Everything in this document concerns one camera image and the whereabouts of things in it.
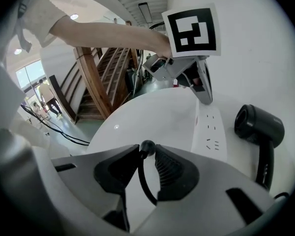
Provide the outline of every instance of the black hair dryer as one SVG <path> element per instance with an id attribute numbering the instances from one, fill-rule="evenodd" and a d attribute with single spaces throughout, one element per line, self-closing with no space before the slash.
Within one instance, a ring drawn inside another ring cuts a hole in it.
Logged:
<path id="1" fill-rule="evenodd" d="M 256 183 L 270 190 L 274 148 L 281 144 L 285 134 L 281 119 L 253 105 L 243 105 L 235 119 L 235 133 L 260 146 Z"/>

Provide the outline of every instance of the ceiling light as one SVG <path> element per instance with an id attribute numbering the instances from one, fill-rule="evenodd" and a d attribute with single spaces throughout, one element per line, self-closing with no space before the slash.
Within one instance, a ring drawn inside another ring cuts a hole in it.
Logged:
<path id="1" fill-rule="evenodd" d="M 20 54 L 22 52 L 22 49 L 16 49 L 15 51 L 14 51 L 14 54 L 15 55 L 18 55 L 18 54 Z"/>
<path id="2" fill-rule="evenodd" d="M 142 2 L 139 4 L 139 9 L 141 10 L 141 13 L 146 20 L 147 23 L 152 23 L 152 16 L 149 11 L 148 3 L 147 2 Z"/>
<path id="3" fill-rule="evenodd" d="M 70 16 L 70 18 L 71 18 L 72 20 L 76 20 L 78 17 L 79 17 L 78 14 L 73 14 L 73 15 Z"/>

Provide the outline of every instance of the metal pole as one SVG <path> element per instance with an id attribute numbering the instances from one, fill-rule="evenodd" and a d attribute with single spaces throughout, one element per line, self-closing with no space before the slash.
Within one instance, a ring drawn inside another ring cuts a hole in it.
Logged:
<path id="1" fill-rule="evenodd" d="M 30 78 L 29 78 L 29 75 L 28 75 L 28 71 L 27 71 L 27 69 L 26 69 L 26 66 L 25 66 L 24 68 L 25 68 L 25 71 L 26 71 L 26 75 L 27 75 L 27 77 L 28 77 L 28 79 L 29 79 L 29 84 L 30 84 L 31 88 L 32 88 L 33 91 L 34 91 L 34 94 L 36 95 L 37 100 L 40 102 L 39 97 L 38 97 L 38 95 L 37 95 L 35 89 L 33 88 L 33 85 L 32 85 L 31 82 L 30 82 Z"/>

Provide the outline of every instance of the robotic arm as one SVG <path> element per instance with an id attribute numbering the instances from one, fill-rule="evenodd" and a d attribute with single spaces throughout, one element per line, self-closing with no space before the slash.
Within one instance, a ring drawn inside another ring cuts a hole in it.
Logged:
<path id="1" fill-rule="evenodd" d="M 159 81 L 177 79 L 181 85 L 189 87 L 203 104 L 209 105 L 213 96 L 206 58 L 195 56 L 165 60 L 155 54 L 143 67 Z"/>

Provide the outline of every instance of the power strip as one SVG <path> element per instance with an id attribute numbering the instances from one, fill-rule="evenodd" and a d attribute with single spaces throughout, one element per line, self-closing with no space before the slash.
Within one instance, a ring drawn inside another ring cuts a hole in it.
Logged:
<path id="1" fill-rule="evenodd" d="M 226 137 L 217 107 L 197 101 L 191 152 L 227 162 Z"/>

